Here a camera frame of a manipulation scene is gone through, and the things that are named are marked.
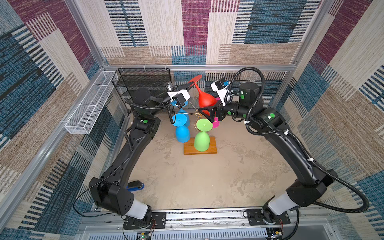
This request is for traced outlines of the red wine glass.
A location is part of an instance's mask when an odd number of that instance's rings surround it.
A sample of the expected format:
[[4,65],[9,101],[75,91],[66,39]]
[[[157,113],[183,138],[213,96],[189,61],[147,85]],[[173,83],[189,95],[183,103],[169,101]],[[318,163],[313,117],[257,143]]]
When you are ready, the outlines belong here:
[[199,92],[199,107],[200,108],[206,108],[206,107],[212,107],[214,106],[218,101],[210,94],[203,92],[199,86],[197,85],[197,82],[202,78],[202,75],[198,75],[191,80],[188,81],[188,84],[190,87],[195,86]]

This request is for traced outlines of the magenta wine glass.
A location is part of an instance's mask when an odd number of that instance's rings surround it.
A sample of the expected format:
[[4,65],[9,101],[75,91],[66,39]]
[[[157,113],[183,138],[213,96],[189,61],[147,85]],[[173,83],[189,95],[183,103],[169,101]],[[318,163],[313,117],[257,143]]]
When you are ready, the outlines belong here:
[[218,117],[215,117],[213,122],[213,129],[217,128],[219,125],[220,125],[220,121]]

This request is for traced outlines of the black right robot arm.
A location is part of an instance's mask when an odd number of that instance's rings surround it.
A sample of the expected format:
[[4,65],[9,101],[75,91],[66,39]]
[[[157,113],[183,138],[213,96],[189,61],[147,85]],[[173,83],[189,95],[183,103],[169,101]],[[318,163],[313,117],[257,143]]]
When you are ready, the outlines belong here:
[[274,108],[265,108],[263,87],[256,83],[240,85],[239,101],[230,102],[232,95],[229,82],[221,79],[211,84],[220,100],[213,106],[200,108],[200,113],[210,121],[222,121],[231,116],[244,121],[246,129],[255,136],[266,138],[283,156],[297,176],[295,182],[278,197],[273,197],[263,206],[267,222],[273,222],[287,210],[297,210],[315,204],[326,192],[337,174],[318,164],[296,137],[282,115]]

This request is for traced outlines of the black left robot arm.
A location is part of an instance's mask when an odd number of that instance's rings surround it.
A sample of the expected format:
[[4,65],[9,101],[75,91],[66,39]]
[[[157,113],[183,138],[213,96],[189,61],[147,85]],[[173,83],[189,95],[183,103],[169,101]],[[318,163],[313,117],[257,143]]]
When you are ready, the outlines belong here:
[[139,88],[124,99],[134,113],[134,120],[126,131],[126,144],[116,159],[100,178],[92,178],[89,183],[96,206],[137,220],[150,217],[150,207],[135,200],[134,194],[127,190],[128,180],[158,131],[161,121],[156,114],[161,110],[170,111],[173,106],[183,107],[191,97],[189,90],[194,85],[193,80],[181,86],[166,83],[166,91],[157,96],[147,88]]

